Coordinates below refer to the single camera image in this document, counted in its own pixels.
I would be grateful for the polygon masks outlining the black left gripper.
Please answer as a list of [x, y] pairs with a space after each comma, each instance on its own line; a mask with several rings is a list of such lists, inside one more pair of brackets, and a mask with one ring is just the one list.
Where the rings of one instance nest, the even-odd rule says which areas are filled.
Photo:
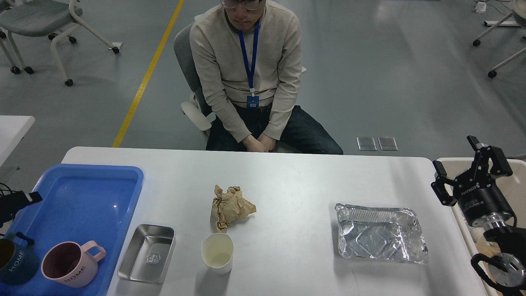
[[11, 193], [11, 197], [3, 196], [0, 199], [0, 226], [3, 227], [9, 221], [12, 221], [16, 213], [29, 206], [41, 202], [43, 199], [38, 192], [25, 193], [17, 191]]

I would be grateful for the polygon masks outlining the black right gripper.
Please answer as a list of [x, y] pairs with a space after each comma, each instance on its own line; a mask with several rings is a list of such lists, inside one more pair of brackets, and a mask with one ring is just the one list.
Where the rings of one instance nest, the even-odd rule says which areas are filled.
[[[455, 206], [458, 202], [464, 218], [471, 227], [482, 227], [484, 217], [497, 216], [504, 221], [511, 219], [514, 212], [500, 188], [495, 185], [496, 179], [513, 174], [505, 154], [496, 146], [485, 146], [475, 136], [466, 137], [475, 151], [475, 156], [467, 180], [473, 187], [460, 187], [457, 180], [448, 178], [445, 167], [438, 160], [432, 161], [436, 170], [435, 181], [431, 187], [444, 206]], [[450, 185], [456, 193], [449, 195], [446, 186]]]

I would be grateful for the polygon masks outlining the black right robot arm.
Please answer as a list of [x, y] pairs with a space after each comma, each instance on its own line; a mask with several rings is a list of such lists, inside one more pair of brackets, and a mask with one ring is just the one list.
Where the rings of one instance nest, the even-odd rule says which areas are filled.
[[468, 225], [481, 227], [484, 238], [498, 244], [500, 252], [491, 257], [481, 253], [471, 257], [477, 275], [504, 296], [520, 296], [525, 289], [525, 229], [517, 227], [518, 218], [496, 184], [513, 171], [501, 148], [487, 146], [475, 136], [466, 139], [475, 152], [471, 167], [448, 178], [442, 162], [434, 160], [431, 187], [442, 205], [458, 205]]

